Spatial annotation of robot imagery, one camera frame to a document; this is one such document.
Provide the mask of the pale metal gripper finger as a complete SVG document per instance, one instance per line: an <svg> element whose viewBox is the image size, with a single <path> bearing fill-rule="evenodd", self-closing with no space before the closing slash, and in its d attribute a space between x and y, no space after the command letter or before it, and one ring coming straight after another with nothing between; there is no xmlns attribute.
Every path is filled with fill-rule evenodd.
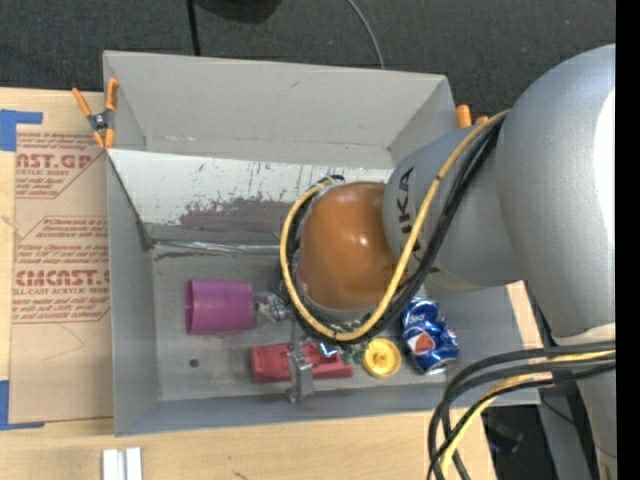
<svg viewBox="0 0 640 480"><path fill-rule="evenodd" d="M278 294L260 292L254 296L255 322L257 324L274 324L291 318L292 310Z"/></svg>
<svg viewBox="0 0 640 480"><path fill-rule="evenodd" d="M313 381L313 364L300 349L291 350L288 354L288 367L291 385L285 394L290 402L297 403L315 393Z"/></svg>

